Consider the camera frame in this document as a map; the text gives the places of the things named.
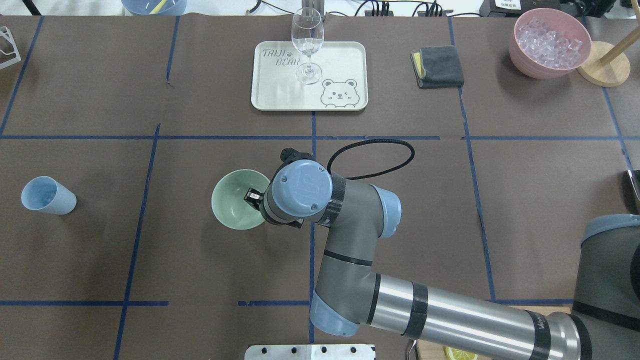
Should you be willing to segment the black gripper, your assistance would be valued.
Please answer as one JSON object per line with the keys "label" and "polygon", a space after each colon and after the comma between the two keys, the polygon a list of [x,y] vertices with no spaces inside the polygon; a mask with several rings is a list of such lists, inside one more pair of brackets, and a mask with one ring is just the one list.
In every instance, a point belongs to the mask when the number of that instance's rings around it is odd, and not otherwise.
{"label": "black gripper", "polygon": [[247,189],[247,192],[243,197],[243,201],[252,208],[260,208],[263,205],[264,198],[265,198],[264,193],[261,193],[260,191],[258,191],[258,189],[249,187],[249,189]]}

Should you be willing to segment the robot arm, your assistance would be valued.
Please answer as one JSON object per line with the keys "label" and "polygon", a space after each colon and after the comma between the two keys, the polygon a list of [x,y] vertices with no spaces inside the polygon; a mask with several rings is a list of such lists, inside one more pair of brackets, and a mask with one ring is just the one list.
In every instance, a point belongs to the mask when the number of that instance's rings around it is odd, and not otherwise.
{"label": "robot arm", "polygon": [[327,227],[310,319],[352,337],[364,326],[499,360],[639,358],[639,216],[612,174],[576,162],[480,171],[489,234],[457,180],[406,174],[396,189],[285,161],[262,191],[265,221]]}

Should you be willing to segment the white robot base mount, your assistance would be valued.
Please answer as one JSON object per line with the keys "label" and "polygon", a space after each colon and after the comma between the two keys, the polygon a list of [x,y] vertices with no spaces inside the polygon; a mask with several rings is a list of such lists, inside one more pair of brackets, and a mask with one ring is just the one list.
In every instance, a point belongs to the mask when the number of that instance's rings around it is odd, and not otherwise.
{"label": "white robot base mount", "polygon": [[259,344],[247,348],[245,360],[375,360],[374,344]]}

